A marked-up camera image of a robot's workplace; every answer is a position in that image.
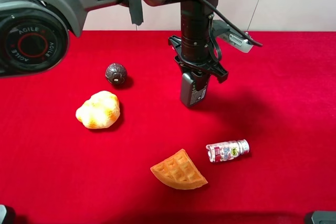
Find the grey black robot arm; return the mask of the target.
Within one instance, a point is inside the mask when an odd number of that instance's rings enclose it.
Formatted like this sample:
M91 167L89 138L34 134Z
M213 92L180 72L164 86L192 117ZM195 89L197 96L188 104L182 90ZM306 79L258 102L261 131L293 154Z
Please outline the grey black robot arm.
M35 74L57 65L67 53L70 34L81 35L92 10L125 6L132 23L141 24L142 3L180 4L181 36L170 37L168 43L182 72L197 80L227 79L214 29L218 0L1 0L1 77Z

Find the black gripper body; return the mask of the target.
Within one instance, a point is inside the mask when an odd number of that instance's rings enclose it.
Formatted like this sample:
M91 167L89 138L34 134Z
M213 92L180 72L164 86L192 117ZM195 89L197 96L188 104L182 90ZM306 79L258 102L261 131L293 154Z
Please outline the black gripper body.
M173 35L168 38L168 44L175 50L176 56L174 60L183 73L208 74L215 76L219 83L227 80L228 71L224 69L219 59L215 57L211 42L210 48L208 48L208 44L204 44L205 48L201 49L196 45L184 44L180 37Z

